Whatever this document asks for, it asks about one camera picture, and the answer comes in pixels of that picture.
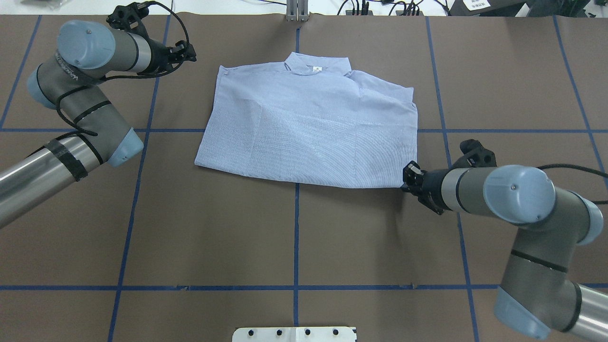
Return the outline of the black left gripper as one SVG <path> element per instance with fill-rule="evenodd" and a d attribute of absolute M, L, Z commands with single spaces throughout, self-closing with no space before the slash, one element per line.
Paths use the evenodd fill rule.
<path fill-rule="evenodd" d="M 150 74 L 166 74 L 175 70 L 175 65 L 185 61 L 196 61 L 196 51 L 191 43 L 178 41 L 175 46 L 165 46 L 156 40 L 150 40 L 151 60 Z"/>

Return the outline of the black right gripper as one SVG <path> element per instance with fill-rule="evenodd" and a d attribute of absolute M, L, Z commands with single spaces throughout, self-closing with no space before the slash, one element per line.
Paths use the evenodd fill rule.
<path fill-rule="evenodd" d="M 416 161 L 409 162 L 402 171 L 402 192 L 410 193 L 419 203 L 441 216 L 449 210 L 441 193 L 448 169 L 424 171 Z"/>

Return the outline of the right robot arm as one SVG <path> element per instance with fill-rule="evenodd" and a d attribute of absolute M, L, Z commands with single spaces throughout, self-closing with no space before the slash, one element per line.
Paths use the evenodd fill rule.
<path fill-rule="evenodd" d="M 353 70 L 347 57 L 291 53 L 218 70 L 200 167 L 347 189 L 400 188 L 435 212 L 518 227 L 494 314 L 544 340 L 553 330 L 607 340 L 607 295 L 567 279 L 575 247 L 602 232 L 597 203 L 556 187 L 545 166 L 497 166 L 475 139 L 448 169 L 417 164 L 413 88 Z"/>

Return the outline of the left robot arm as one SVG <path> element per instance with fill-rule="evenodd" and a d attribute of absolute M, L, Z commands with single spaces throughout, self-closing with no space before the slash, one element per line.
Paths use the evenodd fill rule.
<path fill-rule="evenodd" d="M 1 173 L 2 227 L 100 165 L 117 167 L 143 151 L 137 132 L 99 86 L 112 71 L 160 76 L 177 50 L 150 39 L 142 24 L 133 32 L 82 20 L 61 26 L 57 49 L 29 76 L 28 91 L 72 131 Z"/>

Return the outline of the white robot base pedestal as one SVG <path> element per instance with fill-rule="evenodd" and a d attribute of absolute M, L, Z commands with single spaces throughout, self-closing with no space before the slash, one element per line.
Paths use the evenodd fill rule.
<path fill-rule="evenodd" d="M 234 331 L 233 342 L 356 342 L 355 327 L 241 327 Z"/>

